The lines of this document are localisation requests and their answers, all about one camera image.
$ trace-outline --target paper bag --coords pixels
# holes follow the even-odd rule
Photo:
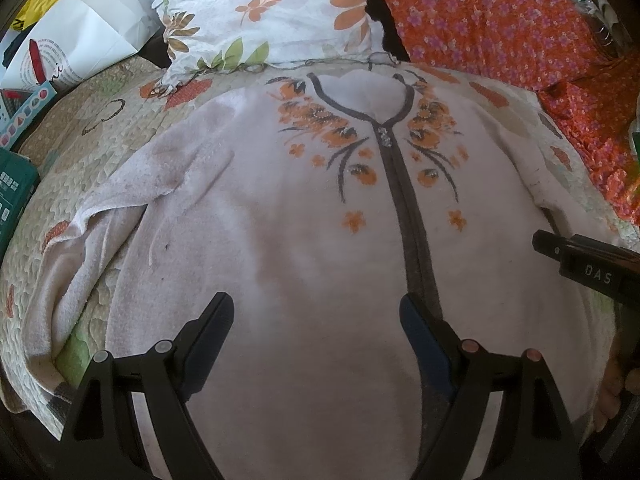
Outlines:
[[[138,0],[60,0],[22,43],[0,88],[33,91],[45,79],[69,90],[137,53],[158,28]]]

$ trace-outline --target quilted bedspread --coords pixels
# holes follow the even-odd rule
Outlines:
[[[393,70],[371,64],[374,72]],[[341,75],[354,62],[318,64],[317,74]],[[638,229],[616,217],[591,185],[580,156],[546,116],[533,92],[494,80],[420,66],[430,83],[458,92],[483,107],[512,132],[536,140],[554,176],[593,216],[620,234],[623,244],[640,248]],[[412,65],[402,64],[412,70]],[[62,99],[24,143],[20,152],[38,167],[42,183],[25,209],[0,269],[0,396],[13,412],[30,409],[58,438],[65,413],[52,409],[26,369],[21,322],[33,293],[44,247],[61,234],[84,197],[100,186],[137,149],[156,133],[187,117],[201,104],[228,90],[263,84],[278,76],[300,76],[308,67],[261,73],[203,75],[169,97],[151,97],[150,90],[163,71],[133,57],[80,85]],[[91,356],[104,348],[111,298],[122,268],[128,241],[95,285],[65,347],[52,356],[56,368],[77,386]]]

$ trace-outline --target floral pillow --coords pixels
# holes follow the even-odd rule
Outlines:
[[[372,54],[367,0],[155,0],[173,62],[156,91],[202,70]]]

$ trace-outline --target orange leaf print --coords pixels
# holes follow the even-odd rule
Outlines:
[[[311,163],[315,168],[322,168],[324,166],[326,159],[322,155],[314,155],[311,159]]]
[[[248,4],[240,5],[236,7],[237,12],[242,12],[242,18],[240,19],[240,25],[244,22],[244,17],[249,16],[249,20],[252,22],[259,22],[262,18],[262,14],[266,12],[269,7],[273,7],[282,0],[251,0]]]
[[[424,187],[431,187],[438,181],[438,171],[422,170],[418,173],[418,183]]]
[[[295,158],[300,158],[305,153],[304,144],[292,144],[289,150],[289,155],[293,155]]]
[[[369,148],[362,148],[358,152],[358,156],[361,156],[362,158],[371,158],[373,157],[373,152]]]
[[[4,304],[6,316],[14,316],[14,286],[9,286],[9,293],[6,295],[6,303]]]
[[[164,111],[175,108],[178,105],[193,101],[197,96],[206,92],[211,88],[213,81],[211,79],[204,79],[202,81],[193,80],[184,86],[178,88],[172,93],[166,100],[164,105]]]
[[[151,91],[155,88],[156,83],[160,81],[159,79],[154,79],[153,81],[149,81],[146,85],[142,85],[140,87],[140,97],[143,99],[149,99],[152,97]]]
[[[438,79],[440,79],[441,81],[444,81],[445,83],[460,84],[460,81],[458,79],[456,79],[455,77],[453,77],[448,72],[443,72],[442,70],[437,70],[434,67],[432,67],[430,65],[427,65],[426,63],[416,63],[416,65],[418,67],[420,67],[420,70],[422,70],[423,72],[426,72],[427,74],[431,74],[433,76],[436,76]]]
[[[470,81],[469,86],[473,88],[480,95],[487,98],[487,100],[494,105],[496,108],[504,108],[505,106],[509,106],[509,100],[502,94],[498,94],[495,90],[490,90],[487,87],[482,86],[481,84],[476,83],[475,81]]]
[[[47,248],[49,242],[53,240],[56,236],[60,236],[63,232],[66,231],[66,228],[69,227],[71,222],[69,220],[63,220],[62,222],[58,222],[55,224],[47,234],[45,234],[44,240],[42,241],[42,247],[40,248],[40,254],[44,254],[44,249]]]
[[[361,184],[373,186],[378,181],[376,172],[365,164],[353,164],[349,167],[349,173],[356,177]]]
[[[351,234],[356,234],[361,227],[367,225],[366,220],[364,219],[364,214],[362,211],[349,211],[342,221],[342,227],[346,227],[351,231]]]
[[[466,148],[462,145],[458,145],[458,154],[465,162],[469,160],[469,154],[466,152]]]
[[[558,158],[558,160],[560,162],[562,162],[562,165],[567,168],[567,171],[573,171],[571,169],[571,160],[569,160],[569,155],[567,155],[563,150],[561,150],[560,148],[556,148],[555,146],[551,147],[551,150],[554,152],[554,155]]]
[[[331,3],[334,7],[343,7],[345,9],[350,9],[351,7],[365,5],[367,3],[367,0],[329,0],[329,3]]]
[[[353,9],[345,10],[339,14],[334,21],[335,30],[346,30],[353,27],[356,23],[360,22],[365,17],[364,5],[355,7]]]
[[[449,223],[455,226],[460,232],[462,232],[462,229],[466,226],[466,220],[462,218],[462,212],[459,209],[449,211]]]

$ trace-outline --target finger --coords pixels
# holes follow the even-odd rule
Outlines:
[[[609,419],[597,407],[593,410],[593,425],[598,433],[604,430]]]
[[[617,358],[622,351],[622,343],[620,340],[620,332],[616,332],[616,335],[613,337],[613,341],[611,342],[611,347],[609,348],[609,358]]]
[[[604,368],[602,386],[610,391],[614,396],[619,396],[625,384],[622,368],[617,359],[610,359]]]
[[[597,407],[607,418],[614,418],[620,411],[620,398],[601,388]]]
[[[640,395],[640,368],[629,372],[626,376],[625,388],[634,395]]]

